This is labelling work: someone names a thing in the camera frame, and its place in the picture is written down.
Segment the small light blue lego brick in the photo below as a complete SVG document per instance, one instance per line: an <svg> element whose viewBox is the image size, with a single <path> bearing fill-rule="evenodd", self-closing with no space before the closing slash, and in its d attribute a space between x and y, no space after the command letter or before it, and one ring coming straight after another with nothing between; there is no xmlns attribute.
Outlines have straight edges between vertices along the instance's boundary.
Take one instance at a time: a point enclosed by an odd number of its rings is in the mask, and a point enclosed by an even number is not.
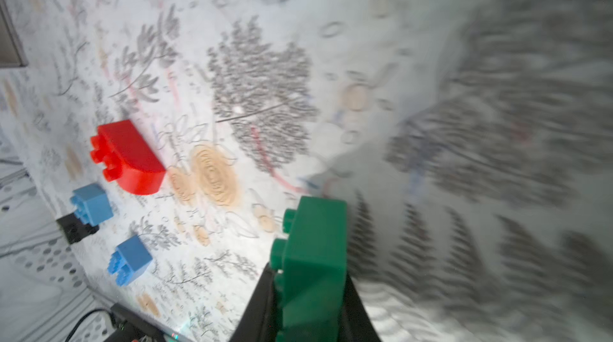
<svg viewBox="0 0 613 342"><path fill-rule="evenodd" d="M84 224L97 227L113 217L107 194L97 183L73 191L70 198L75 216Z"/></svg>

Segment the dark blue square lego brick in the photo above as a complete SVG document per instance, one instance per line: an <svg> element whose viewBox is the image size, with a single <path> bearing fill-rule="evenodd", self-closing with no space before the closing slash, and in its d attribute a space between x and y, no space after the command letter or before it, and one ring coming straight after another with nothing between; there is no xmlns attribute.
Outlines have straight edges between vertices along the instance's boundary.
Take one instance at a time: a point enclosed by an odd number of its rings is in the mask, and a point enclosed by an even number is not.
<svg viewBox="0 0 613 342"><path fill-rule="evenodd" d="M152 261L145 244L134 235L115 248L107 271L115 276L117 286L123 287L139 278Z"/></svg>

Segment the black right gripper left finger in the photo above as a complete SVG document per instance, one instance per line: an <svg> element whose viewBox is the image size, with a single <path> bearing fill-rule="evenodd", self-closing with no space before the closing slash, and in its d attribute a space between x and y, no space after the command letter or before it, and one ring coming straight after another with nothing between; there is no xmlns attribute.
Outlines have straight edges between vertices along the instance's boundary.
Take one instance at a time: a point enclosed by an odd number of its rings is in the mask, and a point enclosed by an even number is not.
<svg viewBox="0 0 613 342"><path fill-rule="evenodd" d="M278 332L275 272L266 264L230 342L274 342Z"/></svg>

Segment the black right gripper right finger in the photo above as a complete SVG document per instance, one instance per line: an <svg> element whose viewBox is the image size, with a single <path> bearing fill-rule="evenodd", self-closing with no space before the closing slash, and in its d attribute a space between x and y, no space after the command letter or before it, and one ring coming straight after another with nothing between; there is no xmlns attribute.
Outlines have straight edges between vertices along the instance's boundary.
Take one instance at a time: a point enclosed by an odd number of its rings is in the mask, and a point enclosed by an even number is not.
<svg viewBox="0 0 613 342"><path fill-rule="evenodd" d="M341 341L381 342L349 275L346 276L341 310Z"/></svg>

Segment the long green lego brick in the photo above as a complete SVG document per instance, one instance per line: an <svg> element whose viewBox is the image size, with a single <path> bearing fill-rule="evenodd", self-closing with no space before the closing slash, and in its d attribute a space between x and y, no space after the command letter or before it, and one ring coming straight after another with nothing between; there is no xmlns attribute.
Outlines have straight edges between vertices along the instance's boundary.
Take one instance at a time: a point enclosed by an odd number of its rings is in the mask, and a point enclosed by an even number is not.
<svg viewBox="0 0 613 342"><path fill-rule="evenodd" d="M347 204L303 196L271 247L277 341L336 341L347 274Z"/></svg>

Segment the red lego brick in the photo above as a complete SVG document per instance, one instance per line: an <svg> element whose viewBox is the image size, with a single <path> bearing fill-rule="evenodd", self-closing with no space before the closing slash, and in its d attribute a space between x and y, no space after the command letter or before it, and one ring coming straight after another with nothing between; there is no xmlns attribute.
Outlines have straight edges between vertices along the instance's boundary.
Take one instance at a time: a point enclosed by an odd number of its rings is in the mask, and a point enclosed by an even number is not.
<svg viewBox="0 0 613 342"><path fill-rule="evenodd" d="M132 195L154 195L166 169L131 120L107 123L90 138L92 161L105 166L103 176Z"/></svg>

